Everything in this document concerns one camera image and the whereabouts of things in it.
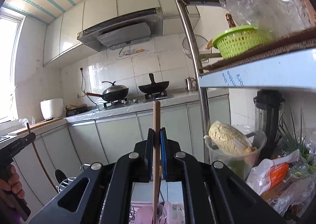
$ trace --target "clear plastic bucket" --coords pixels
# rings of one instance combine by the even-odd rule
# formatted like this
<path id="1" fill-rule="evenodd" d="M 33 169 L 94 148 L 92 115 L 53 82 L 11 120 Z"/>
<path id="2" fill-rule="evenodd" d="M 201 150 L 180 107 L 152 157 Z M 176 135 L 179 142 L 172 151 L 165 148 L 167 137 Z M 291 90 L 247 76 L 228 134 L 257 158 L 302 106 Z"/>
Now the clear plastic bucket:
<path id="1" fill-rule="evenodd" d="M 251 141 L 252 146 L 257 147 L 257 150 L 243 156 L 232 156 L 222 152 L 215 145 L 215 143 L 213 143 L 212 145 L 212 140 L 209 138 L 205 139 L 205 144 L 209 149 L 211 163 L 215 161 L 221 161 L 227 167 L 229 167 L 237 176 L 239 176 L 243 180 L 246 180 L 251 168 L 255 166 L 255 164 L 257 164 L 257 160 L 261 152 L 261 149 L 267 142 L 267 137 L 265 133 L 261 130 L 254 131 L 254 127 L 244 125 L 232 126 L 238 129 L 244 135 L 247 135 L 247 137 L 250 135 L 249 140 Z"/>

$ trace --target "power cord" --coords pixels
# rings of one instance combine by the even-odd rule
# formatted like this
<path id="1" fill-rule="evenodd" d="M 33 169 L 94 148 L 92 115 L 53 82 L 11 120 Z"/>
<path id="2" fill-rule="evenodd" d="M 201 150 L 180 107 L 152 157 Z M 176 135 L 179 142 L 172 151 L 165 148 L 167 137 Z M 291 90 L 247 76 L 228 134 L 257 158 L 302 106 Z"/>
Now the power cord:
<path id="1" fill-rule="evenodd" d="M 83 68 L 80 68 L 80 71 L 81 71 L 81 75 L 82 75 L 82 82 L 81 82 L 81 91 L 86 95 L 86 93 L 83 91 L 83 79 L 84 79 L 84 77 L 83 77 Z M 95 104 L 95 108 L 97 108 L 97 103 L 95 103 L 95 102 L 93 102 L 92 100 L 91 100 L 91 98 L 88 96 L 88 95 L 86 95 L 88 98 L 89 98 L 89 100 L 92 102 L 92 103 L 94 103 Z"/>

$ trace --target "stove burner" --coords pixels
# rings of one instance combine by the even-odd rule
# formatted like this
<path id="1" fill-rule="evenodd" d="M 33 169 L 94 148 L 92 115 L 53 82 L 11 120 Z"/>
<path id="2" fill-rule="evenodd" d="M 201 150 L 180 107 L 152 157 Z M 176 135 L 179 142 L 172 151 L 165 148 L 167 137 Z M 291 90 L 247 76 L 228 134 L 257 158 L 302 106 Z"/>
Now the stove burner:
<path id="1" fill-rule="evenodd" d="M 161 99 L 167 97 L 167 91 L 162 91 L 154 94 L 145 94 L 146 100 L 153 100 L 153 99 Z"/>
<path id="2" fill-rule="evenodd" d="M 116 106 L 120 106 L 120 105 L 124 105 L 124 104 L 125 105 L 129 104 L 127 98 L 116 100 L 116 101 L 113 101 L 113 102 L 103 103 L 104 108 L 114 108 Z"/>

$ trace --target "cutting board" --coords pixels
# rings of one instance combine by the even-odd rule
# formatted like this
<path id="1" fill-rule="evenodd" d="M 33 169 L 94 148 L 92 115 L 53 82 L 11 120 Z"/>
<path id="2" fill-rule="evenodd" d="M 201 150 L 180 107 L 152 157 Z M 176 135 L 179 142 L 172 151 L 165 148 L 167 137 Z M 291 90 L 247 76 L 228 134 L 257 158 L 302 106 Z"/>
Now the cutting board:
<path id="1" fill-rule="evenodd" d="M 43 121 L 43 122 L 36 123 L 34 125 L 30 125 L 30 130 L 35 129 L 35 128 L 40 128 L 42 126 L 45 126 L 47 124 L 51 124 L 53 122 L 56 122 L 56 121 L 62 120 L 62 119 L 63 118 L 60 117 L 60 118 L 56 118 L 56 119 L 53 119 L 53 120 Z M 18 129 L 16 131 L 12 131 L 12 132 L 8 133 L 8 135 L 10 135 L 10 136 L 17 136 L 17 135 L 21 135 L 21 134 L 23 134 L 25 132 L 27 132 L 27 128 L 26 127 L 25 128 L 20 128 L 20 129 Z"/>

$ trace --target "metal shelf pole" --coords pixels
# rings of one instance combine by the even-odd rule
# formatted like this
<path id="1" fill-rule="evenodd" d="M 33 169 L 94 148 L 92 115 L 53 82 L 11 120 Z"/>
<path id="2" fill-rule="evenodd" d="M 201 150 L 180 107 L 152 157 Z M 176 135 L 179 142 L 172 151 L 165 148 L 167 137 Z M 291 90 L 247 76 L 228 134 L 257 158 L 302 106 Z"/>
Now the metal shelf pole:
<path id="1" fill-rule="evenodd" d="M 209 127 L 210 127 L 210 112 L 209 112 L 209 101 L 207 97 L 207 88 L 201 88 L 199 84 L 199 75 L 202 74 L 202 72 L 199 69 L 202 68 L 202 62 L 200 59 L 198 45 L 195 40 L 193 28 L 190 23 L 187 9 L 183 2 L 178 2 L 177 0 L 174 0 L 174 1 L 179 11 L 182 25 L 184 28 L 184 32 L 188 39 L 189 46 L 192 52 L 192 60 L 193 60 L 193 65 L 194 65 L 194 70 L 195 70 L 195 79 L 197 81 L 197 91 L 198 91 L 199 99 L 200 99 L 203 136 L 205 136 L 208 134 Z M 210 157 L 204 143 L 203 143 L 203 152 L 204 152 L 204 162 L 209 163 Z"/>

